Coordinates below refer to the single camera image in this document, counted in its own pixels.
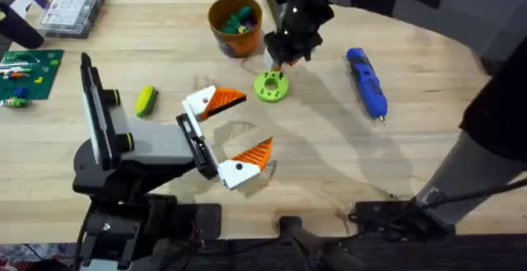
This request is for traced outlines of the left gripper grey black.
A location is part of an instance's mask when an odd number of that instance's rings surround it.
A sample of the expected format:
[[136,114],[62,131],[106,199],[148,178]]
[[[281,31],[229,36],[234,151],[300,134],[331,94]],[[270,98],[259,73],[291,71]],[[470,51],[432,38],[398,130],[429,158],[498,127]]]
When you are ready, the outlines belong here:
[[176,116],[173,124],[147,119],[156,108],[158,95],[156,88],[143,89],[133,117],[126,115],[122,106],[110,108],[111,123],[124,136],[119,140],[119,147],[128,149],[121,152],[124,161],[148,168],[166,166],[171,170],[190,166],[207,179],[218,175],[230,190],[257,176],[268,164],[273,150],[272,137],[219,165],[205,143],[199,123],[246,101],[242,91],[216,86],[197,91],[183,100],[184,112]]

